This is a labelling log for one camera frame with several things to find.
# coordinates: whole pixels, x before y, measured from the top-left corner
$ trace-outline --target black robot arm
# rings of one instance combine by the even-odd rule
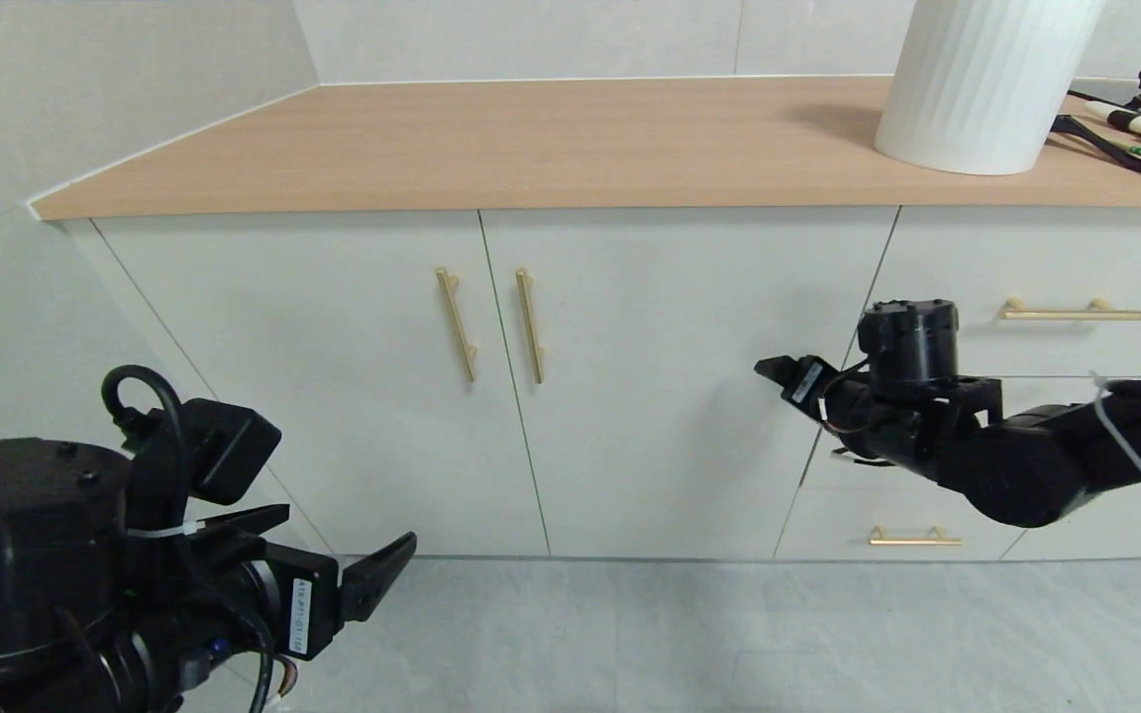
[[[124,406],[123,379],[144,380],[161,407]],[[339,572],[334,557],[262,537],[289,505],[185,524],[189,496],[240,500],[280,430],[244,407],[180,403],[144,366],[113,370],[102,394],[132,460],[0,440],[0,713],[172,713],[242,650],[262,655],[250,700],[261,712],[270,659],[314,658],[346,622],[371,617],[415,534]]]
[[[963,493],[1000,522],[1042,527],[1141,483],[1141,379],[1108,384],[1097,402],[1004,416],[998,379],[957,373],[957,327],[941,299],[875,303],[857,326],[866,359],[851,370],[776,356],[755,371],[861,462]]]

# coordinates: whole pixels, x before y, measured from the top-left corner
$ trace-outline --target ribbed white vase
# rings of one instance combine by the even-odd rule
[[[1104,0],[919,0],[874,147],[961,175],[1037,162]]]

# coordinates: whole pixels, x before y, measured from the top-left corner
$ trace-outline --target brass cabinet handle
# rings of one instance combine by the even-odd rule
[[[466,364],[466,379],[469,383],[475,383],[475,356],[478,348],[469,343],[466,338],[466,325],[461,322],[461,308],[456,307],[456,287],[461,284],[459,276],[448,273],[446,267],[439,267],[434,272],[439,276],[439,287],[443,289],[443,302],[447,306],[448,315],[452,315],[452,329],[456,330],[456,347],[461,348],[461,360]]]
[[[932,546],[932,545],[957,545],[963,544],[963,541],[958,537],[945,536],[945,530],[934,525],[931,529],[926,532],[924,536],[909,537],[909,536],[888,536],[888,533],[883,532],[882,525],[875,525],[873,530],[869,530],[869,538],[866,541],[868,544],[895,544],[895,545],[915,545],[915,546]]]
[[[1033,310],[1023,303],[1022,299],[1012,297],[1006,299],[1002,309],[997,311],[1000,319],[1022,319],[1022,321],[1087,321],[1087,322],[1138,322],[1141,319],[1141,310],[1117,310],[1101,297],[1091,299],[1091,306],[1086,310]]]
[[[526,317],[526,343],[531,347],[531,365],[535,370],[535,383],[544,383],[544,348],[535,334],[535,310],[531,307],[531,275],[517,270],[517,294],[521,299],[521,315]]]

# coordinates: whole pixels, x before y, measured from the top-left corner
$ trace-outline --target wooden countertop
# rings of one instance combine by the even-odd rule
[[[1140,175],[1065,137],[1050,140],[1036,169],[1013,177],[947,175],[882,156],[871,144],[889,81],[316,87],[66,185],[33,206],[43,220],[563,206],[1141,206]],[[1069,113],[1079,107],[1065,103]]]

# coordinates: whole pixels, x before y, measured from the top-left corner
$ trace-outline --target gray floor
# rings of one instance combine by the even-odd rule
[[[244,710],[252,661],[187,712]],[[1141,560],[419,560],[285,710],[1141,713]]]

